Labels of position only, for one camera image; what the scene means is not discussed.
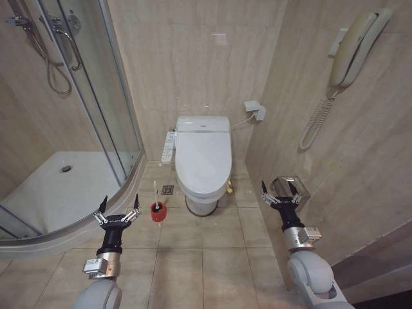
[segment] toilet base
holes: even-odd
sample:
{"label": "toilet base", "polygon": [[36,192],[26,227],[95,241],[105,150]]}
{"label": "toilet base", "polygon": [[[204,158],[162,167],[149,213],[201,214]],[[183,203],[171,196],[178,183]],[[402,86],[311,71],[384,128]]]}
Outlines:
{"label": "toilet base", "polygon": [[192,201],[187,196],[185,196],[185,201],[187,209],[196,217],[206,217],[212,214],[218,208],[219,203],[219,201],[214,201],[213,203],[200,204]]}

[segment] shower enclosure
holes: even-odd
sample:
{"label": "shower enclosure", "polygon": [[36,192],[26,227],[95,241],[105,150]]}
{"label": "shower enclosure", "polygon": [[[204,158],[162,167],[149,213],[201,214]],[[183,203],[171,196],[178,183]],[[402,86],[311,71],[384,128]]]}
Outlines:
{"label": "shower enclosure", "polygon": [[0,255],[80,230],[143,151],[105,0],[0,3]]}

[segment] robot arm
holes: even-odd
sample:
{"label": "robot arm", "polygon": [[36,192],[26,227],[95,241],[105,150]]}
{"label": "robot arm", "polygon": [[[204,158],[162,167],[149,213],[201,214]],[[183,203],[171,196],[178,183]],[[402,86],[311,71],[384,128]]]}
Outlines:
{"label": "robot arm", "polygon": [[328,262],[312,252],[315,250],[313,243],[322,237],[321,233],[301,222],[295,212],[300,201],[299,193],[294,187],[290,191],[292,197],[272,196],[262,182],[263,201],[279,211],[282,218],[286,246],[292,254],[288,270],[299,294],[309,309],[354,309],[335,282]]}
{"label": "robot arm", "polygon": [[120,255],[122,254],[122,233],[141,214],[138,195],[136,194],[133,210],[128,214],[115,214],[105,217],[108,197],[100,204],[95,219],[106,231],[102,246],[97,250],[95,259],[88,259],[83,272],[89,279],[98,279],[84,289],[76,300],[74,309],[118,309],[122,300],[122,291],[116,284],[120,275]]}

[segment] toilet brush holder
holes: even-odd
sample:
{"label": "toilet brush holder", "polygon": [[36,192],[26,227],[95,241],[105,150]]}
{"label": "toilet brush holder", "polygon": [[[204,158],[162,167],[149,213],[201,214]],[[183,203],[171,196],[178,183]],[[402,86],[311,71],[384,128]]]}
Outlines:
{"label": "toilet brush holder", "polygon": [[166,206],[161,201],[158,202],[159,208],[156,208],[156,202],[150,206],[150,215],[154,222],[162,222],[166,218]]}

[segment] white toilet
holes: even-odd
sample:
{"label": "white toilet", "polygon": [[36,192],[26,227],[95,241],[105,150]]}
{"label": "white toilet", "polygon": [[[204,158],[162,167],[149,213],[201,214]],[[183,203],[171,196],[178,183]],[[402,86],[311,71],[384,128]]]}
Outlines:
{"label": "white toilet", "polygon": [[225,194],[232,169],[228,118],[180,116],[175,166],[189,211],[196,216],[211,214]]}

